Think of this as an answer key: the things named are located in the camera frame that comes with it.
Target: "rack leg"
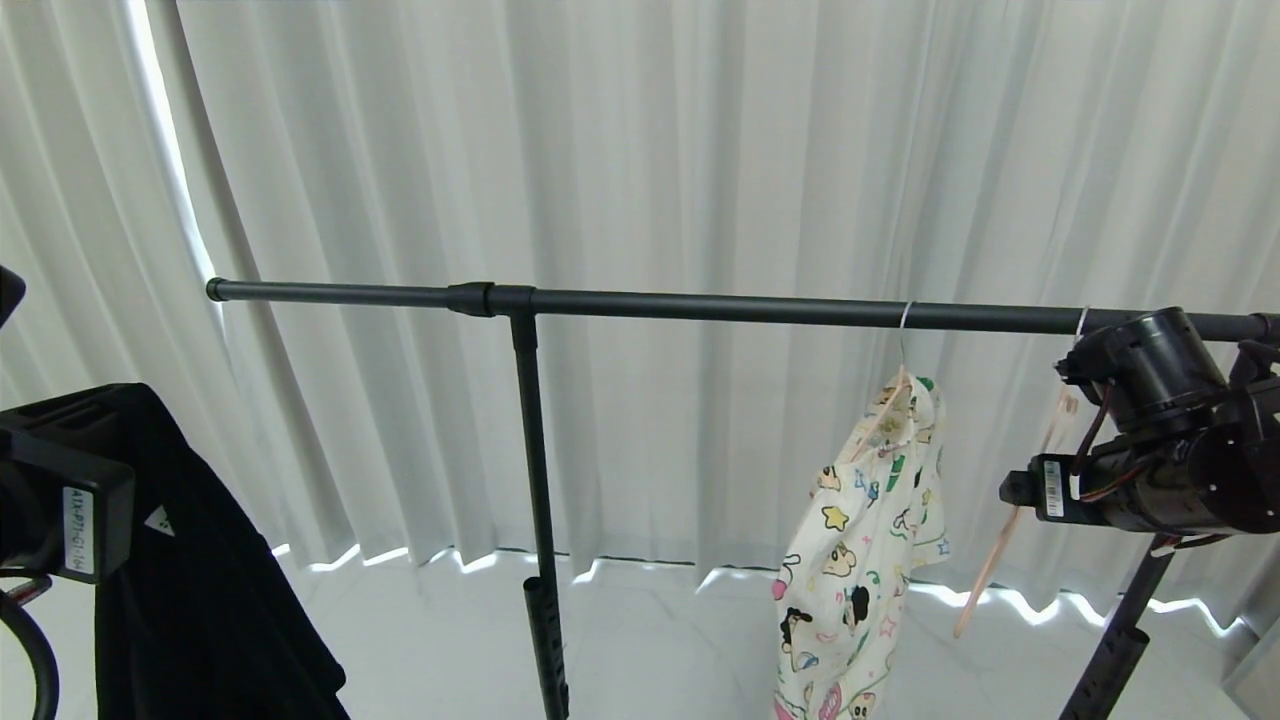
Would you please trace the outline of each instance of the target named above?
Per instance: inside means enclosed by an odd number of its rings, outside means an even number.
[[[1107,623],[1107,629],[1102,633],[1098,648],[1093,651],[1093,657],[1084,667],[1075,691],[1062,708],[1059,720],[1105,720],[1111,715],[1124,692],[1125,684],[1133,675],[1134,667],[1142,660],[1142,653],[1147,650],[1151,638],[1138,629],[1138,620],[1142,619],[1151,596],[1156,593],[1165,570],[1172,561],[1174,555],[1152,557],[1151,551],[1161,547],[1165,536],[1156,536],[1151,541],[1151,548],[1142,557],[1138,571],[1134,573],[1129,588],[1125,591],[1115,615]]]
[[[556,583],[556,538],[552,530],[550,487],[547,479],[547,442],[543,437],[543,401],[538,382],[538,324],[531,313],[511,315],[511,340],[516,348],[520,382],[520,411],[525,425],[525,456],[529,462],[529,495],[534,507],[534,543],[538,577],[525,580],[525,605],[538,662],[538,680],[548,720],[568,717],[568,683],[564,678],[564,641],[559,623],[559,589]]]

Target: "black garment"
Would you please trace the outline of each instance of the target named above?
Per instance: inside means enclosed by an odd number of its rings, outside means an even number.
[[[344,719],[346,683],[266,541],[143,384],[99,401],[137,475],[129,560],[97,588],[101,720]],[[173,534],[147,524],[157,507]]]

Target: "black clothing rack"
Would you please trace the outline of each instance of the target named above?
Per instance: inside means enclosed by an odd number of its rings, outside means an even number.
[[[559,623],[556,584],[556,544],[552,530],[550,491],[547,480],[547,447],[543,438],[541,393],[538,382],[536,315],[593,315],[609,318],[655,318],[722,320],[739,323],[788,323],[868,328],[918,328],[980,331],[1030,334],[1074,334],[1082,320],[1080,307],[1029,307],[1016,305],[957,305],[943,302],[817,300],[797,297],[748,297],[731,295],[678,295],[650,292],[593,292],[540,290],[530,286],[471,282],[449,287],[371,284],[236,282],[214,278],[206,286],[211,300],[269,300],[324,305],[381,305],[396,307],[444,307],[480,318],[511,319],[516,352],[520,407],[524,416],[529,491],[534,511],[534,542],[538,575],[525,580],[525,601],[534,642],[534,657],[548,720],[568,717],[568,683],[564,675],[564,643]],[[1089,309],[1082,332],[1120,324],[1143,315],[1138,310]],[[1239,342],[1280,338],[1280,314],[1208,315],[1189,314],[1204,341]],[[1160,547],[1157,537],[1152,548]],[[1170,556],[1148,553],[1125,592],[1098,650],[1068,701],[1064,720],[1106,717],[1115,706],[1133,665],[1146,648],[1147,637],[1137,629],[1147,602],[1156,591]]]

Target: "white marble floor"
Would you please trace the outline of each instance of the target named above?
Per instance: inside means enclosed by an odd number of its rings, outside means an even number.
[[[280,560],[347,670],[340,697],[352,717],[541,716],[520,591],[531,557],[498,553],[470,571],[452,555],[421,568],[356,559],[330,573]],[[772,717],[769,575],[719,571],[694,592],[684,566],[602,561],[589,579],[575,583],[567,564],[561,574],[575,719]],[[86,591],[61,583],[32,605],[61,667],[60,719],[95,716]],[[1033,626],[993,598],[954,641],[956,612],[910,596],[878,720],[1057,717],[1101,633],[1070,602]],[[1252,633],[1238,624],[1217,637],[1197,610],[1148,612],[1143,628],[1152,644],[1114,719],[1243,719],[1219,685]],[[31,676],[13,644],[4,638],[0,716],[24,717]]]

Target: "white metal hook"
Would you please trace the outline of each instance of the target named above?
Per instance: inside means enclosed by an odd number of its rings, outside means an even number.
[[[1075,342],[1080,342],[1080,338],[1084,337],[1084,319],[1088,316],[1089,306],[1085,305],[1084,309],[1080,310],[1080,322],[1075,323]]]
[[[906,366],[906,315],[911,311],[914,300],[908,300],[902,307],[902,318],[897,322],[897,348],[902,354],[902,366]]]

